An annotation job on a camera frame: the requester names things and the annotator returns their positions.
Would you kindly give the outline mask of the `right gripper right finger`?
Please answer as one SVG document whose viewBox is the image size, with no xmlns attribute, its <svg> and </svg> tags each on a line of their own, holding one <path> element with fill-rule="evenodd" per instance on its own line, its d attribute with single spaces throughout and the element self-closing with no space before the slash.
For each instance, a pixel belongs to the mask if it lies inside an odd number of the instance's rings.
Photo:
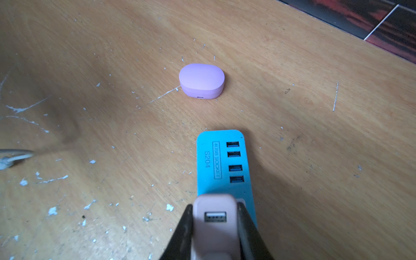
<svg viewBox="0 0 416 260">
<path fill-rule="evenodd" d="M 241 202 L 237 203 L 237 227 L 242 260 L 273 260 L 248 210 Z"/>
</svg>

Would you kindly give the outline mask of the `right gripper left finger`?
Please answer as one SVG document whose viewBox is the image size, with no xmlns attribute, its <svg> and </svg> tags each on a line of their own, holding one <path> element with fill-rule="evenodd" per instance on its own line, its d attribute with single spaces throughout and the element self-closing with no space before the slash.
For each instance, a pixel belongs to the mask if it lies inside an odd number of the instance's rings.
<svg viewBox="0 0 416 260">
<path fill-rule="evenodd" d="M 193 205 L 185 208 L 182 217 L 160 260 L 190 260 L 193 234 Z"/>
</svg>

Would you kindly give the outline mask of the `pink USB charger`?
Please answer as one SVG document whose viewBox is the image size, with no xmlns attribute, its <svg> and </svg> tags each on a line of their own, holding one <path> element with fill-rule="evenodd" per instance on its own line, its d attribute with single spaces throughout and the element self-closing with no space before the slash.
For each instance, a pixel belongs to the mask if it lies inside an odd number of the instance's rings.
<svg viewBox="0 0 416 260">
<path fill-rule="evenodd" d="M 232 195 L 207 194 L 193 203 L 192 260 L 240 260 L 237 202 Z"/>
</svg>

